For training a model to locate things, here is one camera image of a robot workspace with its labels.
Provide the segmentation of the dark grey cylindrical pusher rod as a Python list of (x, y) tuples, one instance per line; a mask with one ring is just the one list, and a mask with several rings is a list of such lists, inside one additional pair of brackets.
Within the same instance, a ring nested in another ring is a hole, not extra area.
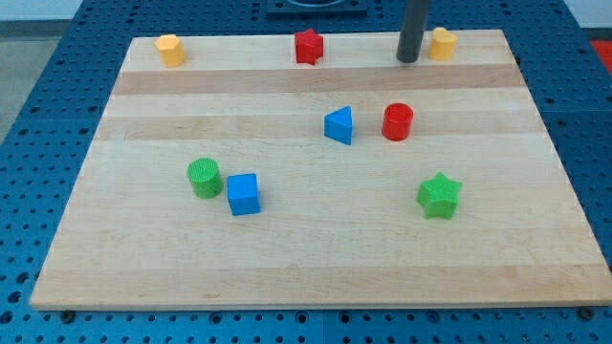
[(431, 0), (406, 1), (396, 52), (399, 61), (413, 63), (418, 60), (430, 7)]

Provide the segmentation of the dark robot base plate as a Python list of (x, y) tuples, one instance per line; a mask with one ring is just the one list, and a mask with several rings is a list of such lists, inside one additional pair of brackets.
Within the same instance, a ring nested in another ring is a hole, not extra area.
[(266, 0), (265, 11), (272, 15), (367, 14), (366, 0)]

